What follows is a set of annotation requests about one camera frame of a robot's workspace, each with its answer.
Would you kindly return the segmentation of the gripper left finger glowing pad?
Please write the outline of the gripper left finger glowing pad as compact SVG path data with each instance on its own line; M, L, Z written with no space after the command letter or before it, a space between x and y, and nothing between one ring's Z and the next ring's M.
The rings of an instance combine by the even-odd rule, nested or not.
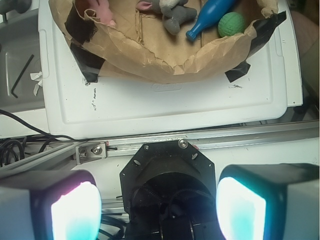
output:
M2 240L94 240L102 199L86 170L3 171Z

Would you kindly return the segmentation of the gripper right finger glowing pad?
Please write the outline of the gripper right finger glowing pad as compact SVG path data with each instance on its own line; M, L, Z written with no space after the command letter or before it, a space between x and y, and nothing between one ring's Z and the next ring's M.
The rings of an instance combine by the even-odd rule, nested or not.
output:
M220 174L216 212L227 240L318 240L320 168L230 164Z

